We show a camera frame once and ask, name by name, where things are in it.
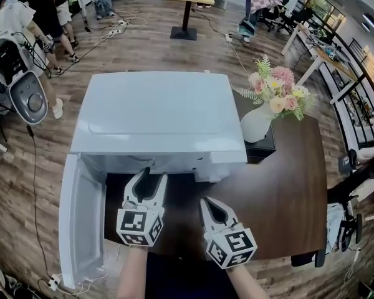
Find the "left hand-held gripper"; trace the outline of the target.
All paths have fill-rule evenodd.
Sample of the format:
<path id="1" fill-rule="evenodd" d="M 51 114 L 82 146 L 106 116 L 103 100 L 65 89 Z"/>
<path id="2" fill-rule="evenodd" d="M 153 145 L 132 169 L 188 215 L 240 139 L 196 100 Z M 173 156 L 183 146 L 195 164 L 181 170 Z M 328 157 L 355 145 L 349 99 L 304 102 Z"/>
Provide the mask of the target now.
<path id="1" fill-rule="evenodd" d="M 145 167 L 127 182 L 124 189 L 124 201 L 142 202 L 147 197 L 146 177 L 150 167 Z M 163 229 L 163 200 L 168 175 L 160 175 L 153 194 L 134 208 L 118 209 L 116 232 L 128 246 L 153 247 Z"/>

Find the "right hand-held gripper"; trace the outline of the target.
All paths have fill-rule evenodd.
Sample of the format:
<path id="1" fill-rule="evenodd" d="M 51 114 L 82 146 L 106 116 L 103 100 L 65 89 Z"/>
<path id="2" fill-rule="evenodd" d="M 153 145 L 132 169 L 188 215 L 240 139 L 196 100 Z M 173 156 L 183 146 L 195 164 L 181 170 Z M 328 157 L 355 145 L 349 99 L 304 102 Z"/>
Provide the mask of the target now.
<path id="1" fill-rule="evenodd" d="M 231 207 L 212 198 L 199 202 L 201 225 L 206 231 L 226 227 L 217 232 L 205 232 L 206 255 L 221 269 L 226 270 L 248 262 L 257 250 L 256 241 L 249 228 L 238 224 Z"/>

